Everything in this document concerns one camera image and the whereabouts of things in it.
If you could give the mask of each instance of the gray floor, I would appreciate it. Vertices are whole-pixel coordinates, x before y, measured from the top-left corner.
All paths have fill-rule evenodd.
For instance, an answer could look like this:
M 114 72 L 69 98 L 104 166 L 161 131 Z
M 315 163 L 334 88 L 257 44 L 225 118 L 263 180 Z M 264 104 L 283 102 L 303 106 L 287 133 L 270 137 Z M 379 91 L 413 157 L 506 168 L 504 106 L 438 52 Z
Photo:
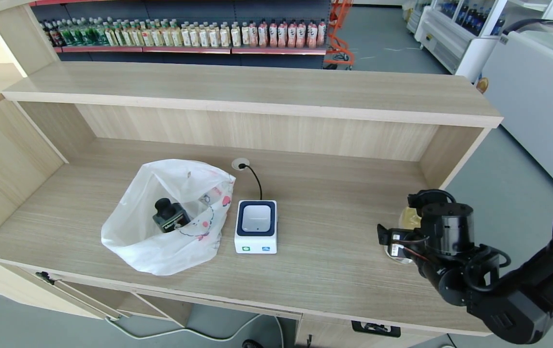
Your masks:
M 354 69 L 405 73 L 446 73 L 407 33 L 400 9 L 354 8 L 341 37 L 356 54 Z M 493 130 L 462 171 L 449 185 L 457 200 L 475 208 L 476 242 L 499 247 L 513 258 L 513 267 L 530 258 L 551 235 L 553 182 L 503 129 Z M 196 306 L 189 326 L 207 334 L 232 334 L 251 314 Z M 290 347 L 293 322 L 283 321 Z M 137 334 L 175 328 L 166 322 L 133 317 L 122 324 Z M 83 319 L 42 310 L 0 297 L 0 347 L 180 347 L 235 348 L 246 337 L 266 348 L 279 346 L 274 319 L 265 317 L 245 328 L 239 339 L 218 344 L 188 333 L 135 341 L 104 321 Z M 495 336 L 451 335 L 458 348 L 508 348 Z M 439 348 L 450 341 L 446 335 L 416 348 Z M 553 347 L 553 328 L 535 348 Z

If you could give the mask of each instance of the beverage bottle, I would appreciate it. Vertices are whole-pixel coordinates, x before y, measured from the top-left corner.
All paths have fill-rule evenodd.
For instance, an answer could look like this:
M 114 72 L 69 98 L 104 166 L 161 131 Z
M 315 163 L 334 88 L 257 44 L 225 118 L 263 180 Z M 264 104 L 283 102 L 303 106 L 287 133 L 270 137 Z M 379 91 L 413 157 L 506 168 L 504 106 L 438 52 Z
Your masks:
M 232 25 L 232 45 L 234 47 L 240 47 L 242 45 L 242 38 L 240 37 L 240 28 L 237 23 Z
M 290 22 L 290 26 L 287 28 L 287 47 L 296 47 L 296 33 L 298 32 L 298 26 L 296 20 L 293 19 Z
M 214 27 L 214 24 L 210 24 L 208 31 L 209 31 L 208 37 L 210 37 L 210 46 L 211 47 L 218 47 L 221 44 L 220 40 L 218 39 L 218 35 L 217 35 L 217 31 L 219 31 L 219 30 Z
M 462 27 L 464 27 L 465 29 L 468 29 L 468 30 L 471 30 L 472 28 L 472 22 L 474 21 L 475 19 L 475 15 L 476 15 L 476 7 L 478 5 L 477 4 L 474 4 L 469 10 L 468 10 L 468 13 L 466 13 L 466 18 L 464 20 L 464 24 L 462 25 Z
M 259 35 L 259 47 L 261 48 L 266 48 L 266 46 L 268 45 L 267 29 L 268 28 L 266 27 L 266 24 L 262 20 L 257 27 L 257 34 Z
M 279 24 L 277 29 L 277 36 L 278 36 L 278 46 L 280 48 L 285 48 L 287 46 L 287 24 L 282 23 Z
M 113 30 L 111 29 L 111 26 L 109 26 L 109 23 L 104 22 L 102 26 L 104 26 L 104 35 L 107 38 L 107 41 L 109 42 L 109 46 L 119 46 L 119 43 L 117 42 L 116 34 L 113 33 Z
M 317 25 L 317 46 L 323 46 L 326 40 L 326 24 L 323 18 Z
M 250 43 L 250 37 L 248 33 L 248 24 L 246 24 L 246 22 L 243 22 L 242 23 L 242 44 L 244 46 L 248 46 L 249 43 Z
M 199 33 L 195 29 L 195 25 L 191 24 L 189 26 L 189 35 L 190 35 L 190 45 L 193 47 L 199 47 L 201 44 L 199 43 Z
M 317 26 L 313 21 L 311 21 L 311 23 L 309 24 L 309 33 L 307 34 L 307 46 L 309 46 L 309 48 L 317 47 Z
M 228 30 L 226 22 L 223 22 L 223 24 L 221 24 L 221 46 L 229 47 L 230 41 L 230 31 Z
M 171 26 L 171 39 L 173 40 L 173 45 L 175 47 L 183 46 L 184 39 L 182 38 L 182 31 L 177 27 L 177 22 L 172 20 L 169 24 Z
M 253 21 L 250 22 L 248 25 L 248 39 L 249 43 L 248 45 L 251 47 L 257 47 L 257 44 L 259 42 L 259 36 L 257 35 L 257 27 L 255 27 L 255 23 Z
M 462 26 L 464 24 L 464 20 L 466 18 L 466 13 L 468 13 L 468 1 L 465 0 L 464 4 L 462 5 L 462 8 L 459 10 L 459 14 L 457 15 L 457 24 Z
M 296 48 L 303 48 L 305 46 L 305 34 L 307 33 L 307 26 L 305 22 L 301 20 L 298 24 L 298 30 L 296 32 Z
M 277 31 L 277 23 L 275 23 L 275 20 L 273 19 L 272 22 L 270 22 L 270 27 L 268 28 L 268 33 L 270 33 L 270 47 L 278 47 Z
M 186 24 L 182 24 L 182 42 L 184 43 L 184 47 L 190 47 L 192 46 L 190 42 L 190 31 L 186 27 Z
M 206 31 L 203 24 L 199 25 L 199 44 L 201 44 L 201 47 L 210 46 L 210 38 L 208 38 L 208 31 Z
M 47 28 L 43 22 L 39 22 L 40 27 L 44 31 L 44 35 L 49 39 L 49 42 L 51 43 L 51 46 L 55 47 L 55 41 L 53 41 L 53 38 L 51 37 L 51 33 L 49 33 L 49 28 Z
M 163 22 L 161 22 L 161 35 L 162 39 L 164 40 L 165 46 L 174 46 L 173 38 L 171 37 L 171 28 L 169 26 L 169 23 L 165 22 L 164 20 Z
M 141 26 L 141 37 L 144 40 L 144 46 L 154 46 L 154 41 L 152 40 L 152 33 L 150 31 L 150 28 L 148 28 L 149 24 L 146 24 L 143 20 L 139 22 L 139 25 Z
M 491 30 L 491 35 L 500 35 L 500 31 L 502 30 L 502 27 L 504 26 L 504 23 L 506 22 L 506 17 L 504 14 L 500 15 L 500 18 L 495 23 L 494 28 Z
M 68 26 L 66 25 L 66 20 L 58 20 L 58 31 L 62 34 L 62 38 L 64 38 L 64 42 L 67 46 L 74 45 L 73 34 L 69 31 Z

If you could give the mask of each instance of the white plastic bag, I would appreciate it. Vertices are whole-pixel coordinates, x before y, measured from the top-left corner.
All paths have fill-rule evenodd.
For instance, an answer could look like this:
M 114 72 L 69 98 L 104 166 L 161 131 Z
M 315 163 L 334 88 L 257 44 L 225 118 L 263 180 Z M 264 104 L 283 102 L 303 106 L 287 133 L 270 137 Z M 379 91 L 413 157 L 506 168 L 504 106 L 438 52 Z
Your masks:
M 102 244 L 137 271 L 169 276 L 211 260 L 232 203 L 236 178 L 199 161 L 141 166 L 101 229 Z M 162 233 L 152 216 L 160 198 L 180 203 L 188 225 Z

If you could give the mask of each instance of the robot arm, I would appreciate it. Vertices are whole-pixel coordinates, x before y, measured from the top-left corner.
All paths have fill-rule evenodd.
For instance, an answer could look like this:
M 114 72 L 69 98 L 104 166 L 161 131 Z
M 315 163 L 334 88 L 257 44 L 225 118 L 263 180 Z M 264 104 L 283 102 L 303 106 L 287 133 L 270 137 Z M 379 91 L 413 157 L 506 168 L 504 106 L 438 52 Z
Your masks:
M 465 306 L 498 337 L 515 344 L 539 341 L 553 326 L 553 240 L 521 267 L 499 277 L 510 258 L 494 247 L 475 245 L 469 205 L 436 189 L 410 194 L 407 200 L 422 217 L 421 227 L 378 225 L 380 244 L 389 249 L 402 245 L 446 302 Z

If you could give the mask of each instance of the wooden shelf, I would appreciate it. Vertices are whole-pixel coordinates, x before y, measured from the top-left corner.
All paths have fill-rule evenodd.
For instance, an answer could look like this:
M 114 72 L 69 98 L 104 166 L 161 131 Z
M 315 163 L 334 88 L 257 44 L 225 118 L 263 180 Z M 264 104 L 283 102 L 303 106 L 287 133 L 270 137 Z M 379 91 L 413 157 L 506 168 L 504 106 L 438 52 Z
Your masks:
M 495 128 L 502 120 L 465 78 L 423 73 L 55 62 L 3 94 L 20 102 L 142 105 L 426 125 Z
M 265 197 L 278 201 L 278 254 L 236 254 L 235 208 L 217 256 L 176 275 L 135 271 L 102 245 L 100 228 L 142 163 L 192 159 L 232 172 L 236 207 L 257 196 L 252 176 L 231 169 L 236 157 L 255 163 Z M 0 261 L 137 289 L 486 335 L 480 320 L 444 302 L 415 266 L 390 260 L 378 244 L 376 224 L 396 226 L 407 194 L 425 187 L 416 161 L 96 139 L 0 227 Z

